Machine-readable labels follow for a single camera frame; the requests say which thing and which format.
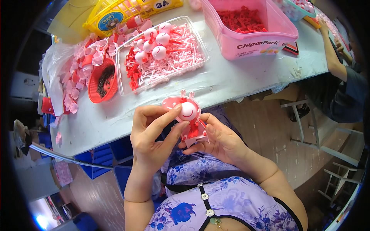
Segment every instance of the pink plastic container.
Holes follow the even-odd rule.
[[[275,55],[288,42],[298,39],[297,28],[271,0],[200,0],[206,24],[215,36],[222,56],[236,60],[256,55]],[[240,34],[227,28],[217,11],[240,10],[242,6],[259,10],[268,32]]]

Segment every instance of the yellow plastic basket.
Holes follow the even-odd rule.
[[[99,37],[107,37],[117,23],[124,23],[130,18],[141,15],[148,18],[152,14],[158,14],[183,5],[184,0],[100,0],[92,10],[84,28],[97,34]]]

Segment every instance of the purple floral fabric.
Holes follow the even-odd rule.
[[[208,112],[240,136],[222,107]],[[215,215],[234,216],[257,231],[298,231],[296,222],[282,205],[237,167],[212,155],[201,152],[184,155],[176,146],[161,171],[167,174],[167,184],[208,183],[203,188]],[[157,208],[145,231],[198,231],[207,219],[200,188],[182,193],[167,188],[166,191],[168,198]]]
[[[287,210],[253,181],[233,176],[205,184],[215,215],[242,219],[257,231],[298,231]],[[207,219],[198,187],[172,195],[155,211],[145,231],[200,229]]]

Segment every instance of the necklace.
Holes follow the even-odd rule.
[[[213,218],[213,217],[212,217],[212,218],[210,219],[210,222],[211,222],[212,224],[217,225],[216,230],[218,230],[218,228],[220,228],[221,230],[225,231],[225,230],[220,226],[220,224],[221,224],[221,219],[219,219],[219,218]]]

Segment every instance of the jade pendant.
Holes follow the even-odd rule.
[[[219,225],[219,224],[221,224],[221,219],[220,218],[211,218],[210,219],[210,222],[212,223],[212,224],[215,224],[215,225]]]

